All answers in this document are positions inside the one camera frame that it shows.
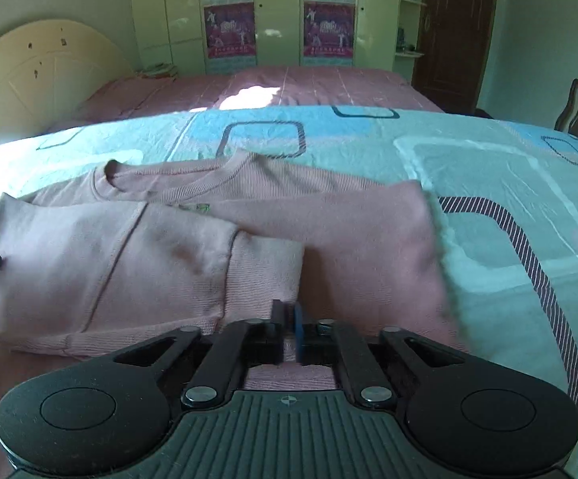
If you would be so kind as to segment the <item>pink sweatshirt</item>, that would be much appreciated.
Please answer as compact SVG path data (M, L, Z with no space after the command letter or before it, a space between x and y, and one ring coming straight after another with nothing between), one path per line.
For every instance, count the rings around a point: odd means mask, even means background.
M181 325L211 333L263 318L277 299L367 334L399 325L459 343L414 180L382 185L248 151L110 161L2 196L0 256L0 398Z

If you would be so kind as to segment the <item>cream round headboard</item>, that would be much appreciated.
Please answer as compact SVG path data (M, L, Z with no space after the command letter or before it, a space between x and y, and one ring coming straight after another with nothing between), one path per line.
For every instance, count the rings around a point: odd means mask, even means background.
M41 20L0 37L0 144L47 132L109 81L134 70L96 29Z

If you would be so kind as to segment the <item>light blue patterned bedsheet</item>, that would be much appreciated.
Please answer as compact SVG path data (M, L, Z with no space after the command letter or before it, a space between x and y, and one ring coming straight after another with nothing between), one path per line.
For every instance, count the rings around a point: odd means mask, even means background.
M352 106L199 110L0 145L0 195L117 160L236 150L394 184L434 200L453 309L480 356L565 386L578 406L578 140L520 123Z

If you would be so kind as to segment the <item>cream wardrobe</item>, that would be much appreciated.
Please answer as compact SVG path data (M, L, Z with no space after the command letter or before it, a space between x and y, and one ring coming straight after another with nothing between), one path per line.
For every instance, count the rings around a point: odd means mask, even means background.
M208 58L204 8L252 2L255 46L249 56ZM303 56L304 3L355 6L351 59ZM140 59L181 75L226 75L255 66L354 66L392 70L400 0L131 0Z

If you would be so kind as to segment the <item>lower left pink poster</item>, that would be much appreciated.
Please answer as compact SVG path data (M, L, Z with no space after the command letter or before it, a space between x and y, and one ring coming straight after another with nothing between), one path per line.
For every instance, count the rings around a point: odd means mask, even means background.
M252 2L206 6L204 27L208 58L249 56L257 53Z

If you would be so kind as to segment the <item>pink poster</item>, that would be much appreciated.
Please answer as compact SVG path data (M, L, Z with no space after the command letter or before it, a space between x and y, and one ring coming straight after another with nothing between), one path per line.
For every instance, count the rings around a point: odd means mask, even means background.
M249 56L257 53L252 2L206 6L204 27L208 58Z
M355 39L355 6L304 3L303 56L351 59Z

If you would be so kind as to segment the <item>pink bed cover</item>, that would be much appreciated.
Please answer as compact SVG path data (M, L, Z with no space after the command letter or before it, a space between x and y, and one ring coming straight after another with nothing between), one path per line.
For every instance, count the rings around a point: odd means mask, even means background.
M210 109L270 106L364 106L434 111L441 108L398 73L353 67L248 68L234 75L121 78L99 88L57 132L84 125Z

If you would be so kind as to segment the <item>lower right pink poster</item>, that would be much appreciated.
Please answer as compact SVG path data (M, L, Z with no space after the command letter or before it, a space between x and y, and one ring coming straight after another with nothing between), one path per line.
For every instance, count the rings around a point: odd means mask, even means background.
M304 3L303 56L351 59L355 39L355 6Z

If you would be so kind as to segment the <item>dark brown wooden door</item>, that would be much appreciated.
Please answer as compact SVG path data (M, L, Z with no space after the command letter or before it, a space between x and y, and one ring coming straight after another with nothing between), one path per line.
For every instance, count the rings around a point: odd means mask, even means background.
M414 88L450 114L474 113L497 0L422 0Z

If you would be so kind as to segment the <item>corner shelf unit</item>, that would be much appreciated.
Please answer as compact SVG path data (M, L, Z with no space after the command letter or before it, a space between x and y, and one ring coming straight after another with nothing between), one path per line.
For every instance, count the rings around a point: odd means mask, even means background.
M398 3L393 70L408 82L412 81L416 62L423 57L419 48L419 31L424 10L426 10L424 0L400 0Z

